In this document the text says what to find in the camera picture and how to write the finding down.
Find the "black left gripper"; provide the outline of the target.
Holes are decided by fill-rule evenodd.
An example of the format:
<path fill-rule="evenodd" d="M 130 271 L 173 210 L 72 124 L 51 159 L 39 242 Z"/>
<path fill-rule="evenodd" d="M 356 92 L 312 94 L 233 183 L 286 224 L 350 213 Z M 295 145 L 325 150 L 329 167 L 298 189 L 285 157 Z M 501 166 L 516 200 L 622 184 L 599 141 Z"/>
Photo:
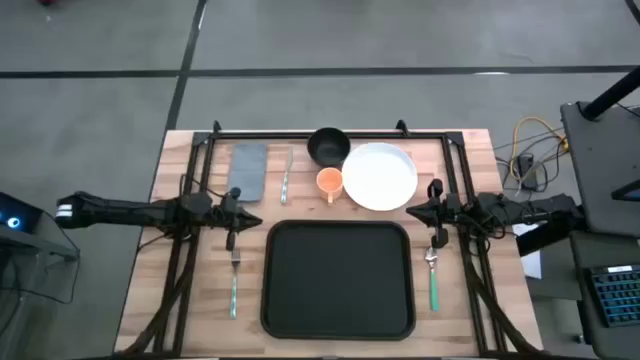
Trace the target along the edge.
<path fill-rule="evenodd" d="M 238 187 L 232 187 L 223 197 L 220 202 L 220 208 L 225 218 L 224 227 L 228 230 L 226 245 L 227 250 L 233 250 L 235 248 L 236 233 L 238 226 L 238 199 L 241 195 L 241 190 Z M 245 219 L 240 224 L 240 230 L 248 230 L 259 226 L 263 223 L 261 218 L 249 213 L 246 209 L 240 210 L 240 216 Z"/>

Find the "teal-handled knife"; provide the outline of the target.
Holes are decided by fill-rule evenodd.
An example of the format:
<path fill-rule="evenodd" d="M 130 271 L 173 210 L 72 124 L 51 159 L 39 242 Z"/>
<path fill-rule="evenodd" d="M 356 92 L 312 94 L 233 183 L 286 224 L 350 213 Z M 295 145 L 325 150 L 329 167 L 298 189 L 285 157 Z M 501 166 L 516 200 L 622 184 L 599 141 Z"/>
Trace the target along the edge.
<path fill-rule="evenodd" d="M 286 166 L 285 166 L 285 170 L 284 170 L 284 177 L 283 177 L 283 182 L 282 182 L 282 187 L 281 187 L 280 202 L 283 205 L 287 203 L 288 188 L 289 188 L 289 175 L 290 175 L 291 167 L 293 165 L 293 159 L 294 159 L 294 149 L 293 149 L 293 147 L 290 147 L 288 149 L 287 162 L 286 162 Z"/>

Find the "grey napkin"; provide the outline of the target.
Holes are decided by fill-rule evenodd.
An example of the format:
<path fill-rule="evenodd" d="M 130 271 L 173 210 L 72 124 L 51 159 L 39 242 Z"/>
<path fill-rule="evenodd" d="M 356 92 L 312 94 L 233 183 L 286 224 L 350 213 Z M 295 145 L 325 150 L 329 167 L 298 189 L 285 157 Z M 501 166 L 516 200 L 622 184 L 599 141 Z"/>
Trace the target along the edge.
<path fill-rule="evenodd" d="M 240 143 L 232 148 L 227 189 L 240 189 L 241 202 L 260 202 L 265 188 L 267 145 Z"/>

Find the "white round plate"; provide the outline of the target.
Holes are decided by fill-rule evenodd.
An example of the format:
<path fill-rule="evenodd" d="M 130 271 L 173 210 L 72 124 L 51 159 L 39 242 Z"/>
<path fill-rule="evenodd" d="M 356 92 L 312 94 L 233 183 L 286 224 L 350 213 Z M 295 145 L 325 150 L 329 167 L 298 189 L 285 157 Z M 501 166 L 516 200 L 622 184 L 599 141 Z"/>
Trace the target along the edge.
<path fill-rule="evenodd" d="M 390 143 L 366 143 L 351 151 L 342 165 L 343 187 L 361 207 L 391 211 L 404 206 L 418 186 L 410 156 Z"/>

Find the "teal-handled fork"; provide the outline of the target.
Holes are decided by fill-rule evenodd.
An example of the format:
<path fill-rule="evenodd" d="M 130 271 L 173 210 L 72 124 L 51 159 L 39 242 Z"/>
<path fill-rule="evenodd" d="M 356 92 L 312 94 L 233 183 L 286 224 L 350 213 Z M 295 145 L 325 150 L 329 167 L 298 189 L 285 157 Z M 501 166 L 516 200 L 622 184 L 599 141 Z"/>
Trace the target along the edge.
<path fill-rule="evenodd" d="M 241 263 L 240 250 L 234 248 L 231 252 L 231 265 L 232 265 L 232 286 L 231 286 L 231 300 L 230 300 L 230 318 L 235 320 L 237 318 L 237 293 L 238 293 L 238 270 Z"/>

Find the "green-handled spoon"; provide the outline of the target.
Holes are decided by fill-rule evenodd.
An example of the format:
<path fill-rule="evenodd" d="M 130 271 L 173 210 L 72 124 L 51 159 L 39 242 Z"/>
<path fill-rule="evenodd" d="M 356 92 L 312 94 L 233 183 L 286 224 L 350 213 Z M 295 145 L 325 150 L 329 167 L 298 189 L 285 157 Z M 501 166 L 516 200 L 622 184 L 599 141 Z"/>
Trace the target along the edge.
<path fill-rule="evenodd" d="M 440 309 L 437 281 L 437 260 L 438 255 L 436 249 L 429 247 L 425 251 L 425 261 L 429 266 L 430 308 L 432 312 L 438 312 Z"/>

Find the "orange mug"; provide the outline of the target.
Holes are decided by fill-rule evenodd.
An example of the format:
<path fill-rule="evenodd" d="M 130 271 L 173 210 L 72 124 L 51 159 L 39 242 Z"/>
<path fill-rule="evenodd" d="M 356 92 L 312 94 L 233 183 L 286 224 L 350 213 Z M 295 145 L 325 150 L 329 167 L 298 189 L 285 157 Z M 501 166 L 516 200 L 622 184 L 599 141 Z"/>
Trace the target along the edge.
<path fill-rule="evenodd" d="M 343 191 L 342 172 L 333 167 L 324 168 L 316 176 L 316 185 L 327 203 L 332 205 Z"/>

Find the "black plastic tray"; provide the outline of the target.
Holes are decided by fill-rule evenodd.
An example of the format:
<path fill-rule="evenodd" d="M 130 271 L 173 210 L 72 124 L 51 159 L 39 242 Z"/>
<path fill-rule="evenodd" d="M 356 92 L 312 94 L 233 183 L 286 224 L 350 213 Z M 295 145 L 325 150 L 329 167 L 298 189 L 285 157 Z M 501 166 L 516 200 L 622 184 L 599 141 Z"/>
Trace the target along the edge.
<path fill-rule="evenodd" d="M 276 223 L 266 238 L 260 322 L 281 339 L 407 338 L 416 325 L 408 233 L 392 221 Z"/>

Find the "black bowl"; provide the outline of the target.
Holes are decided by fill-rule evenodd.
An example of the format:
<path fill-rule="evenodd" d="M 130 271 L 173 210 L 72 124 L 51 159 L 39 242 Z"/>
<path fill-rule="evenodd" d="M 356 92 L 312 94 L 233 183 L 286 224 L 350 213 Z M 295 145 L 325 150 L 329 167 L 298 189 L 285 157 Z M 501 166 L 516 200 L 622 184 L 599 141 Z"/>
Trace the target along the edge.
<path fill-rule="evenodd" d="M 351 151 L 351 142 L 343 131 L 325 127 L 309 137 L 307 151 L 320 167 L 340 167 Z"/>

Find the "black power adapter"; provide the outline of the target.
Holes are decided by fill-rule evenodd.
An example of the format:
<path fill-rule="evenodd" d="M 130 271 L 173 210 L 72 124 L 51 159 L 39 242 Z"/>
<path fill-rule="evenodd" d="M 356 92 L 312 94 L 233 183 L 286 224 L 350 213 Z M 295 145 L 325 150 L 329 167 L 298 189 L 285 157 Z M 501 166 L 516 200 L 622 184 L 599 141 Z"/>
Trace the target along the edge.
<path fill-rule="evenodd" d="M 519 175 L 521 188 L 528 191 L 534 191 L 538 188 L 536 171 L 534 170 L 535 161 L 532 154 L 523 154 L 516 157 L 516 167 Z"/>

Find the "black support beam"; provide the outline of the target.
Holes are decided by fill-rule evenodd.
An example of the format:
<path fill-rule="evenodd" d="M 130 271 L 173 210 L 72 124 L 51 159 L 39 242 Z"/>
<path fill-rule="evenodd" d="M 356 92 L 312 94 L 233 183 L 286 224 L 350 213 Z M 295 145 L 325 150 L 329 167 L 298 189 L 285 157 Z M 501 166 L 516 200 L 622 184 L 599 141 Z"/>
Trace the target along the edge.
<path fill-rule="evenodd" d="M 585 220 L 554 220 L 516 236 L 520 256 L 534 253 L 568 237 L 571 231 L 585 230 Z"/>

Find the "black desk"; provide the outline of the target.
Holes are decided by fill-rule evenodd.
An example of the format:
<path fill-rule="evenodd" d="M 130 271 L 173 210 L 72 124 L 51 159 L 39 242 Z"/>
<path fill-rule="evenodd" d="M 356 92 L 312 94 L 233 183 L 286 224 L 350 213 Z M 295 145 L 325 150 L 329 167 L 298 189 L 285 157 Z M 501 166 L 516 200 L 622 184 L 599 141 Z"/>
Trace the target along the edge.
<path fill-rule="evenodd" d="M 612 197 L 640 180 L 640 117 L 613 107 L 590 121 L 577 103 L 562 105 L 560 113 L 588 227 L 640 237 L 640 201 Z"/>

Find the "grey side stand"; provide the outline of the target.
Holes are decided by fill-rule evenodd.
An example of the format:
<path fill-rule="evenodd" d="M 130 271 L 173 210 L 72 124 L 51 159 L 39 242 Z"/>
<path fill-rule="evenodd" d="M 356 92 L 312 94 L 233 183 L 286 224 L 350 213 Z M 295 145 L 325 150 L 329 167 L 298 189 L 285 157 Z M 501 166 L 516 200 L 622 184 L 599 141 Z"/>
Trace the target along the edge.
<path fill-rule="evenodd" d="M 36 286 L 45 278 L 46 261 L 51 256 L 64 262 L 79 259 L 67 245 L 35 235 L 0 227 L 0 360 L 12 360 L 18 353 L 31 298 L 49 298 Z"/>

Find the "small dark screen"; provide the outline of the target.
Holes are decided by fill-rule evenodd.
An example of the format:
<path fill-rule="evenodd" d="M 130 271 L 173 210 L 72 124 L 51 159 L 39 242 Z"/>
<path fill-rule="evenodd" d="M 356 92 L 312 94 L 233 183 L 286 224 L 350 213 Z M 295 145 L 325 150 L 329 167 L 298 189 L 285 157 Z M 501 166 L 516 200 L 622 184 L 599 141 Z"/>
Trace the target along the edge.
<path fill-rule="evenodd" d="M 611 198 L 619 201 L 640 202 L 640 179 L 614 190 Z"/>

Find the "black computer with blue light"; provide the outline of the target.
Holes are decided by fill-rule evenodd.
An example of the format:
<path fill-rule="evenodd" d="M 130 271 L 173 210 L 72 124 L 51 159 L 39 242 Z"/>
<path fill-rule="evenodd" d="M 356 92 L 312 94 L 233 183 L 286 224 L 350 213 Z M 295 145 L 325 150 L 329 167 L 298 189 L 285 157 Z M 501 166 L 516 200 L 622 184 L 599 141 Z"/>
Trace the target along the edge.
<path fill-rule="evenodd" d="M 0 225 L 15 231 L 34 234 L 42 214 L 41 209 L 0 192 Z"/>

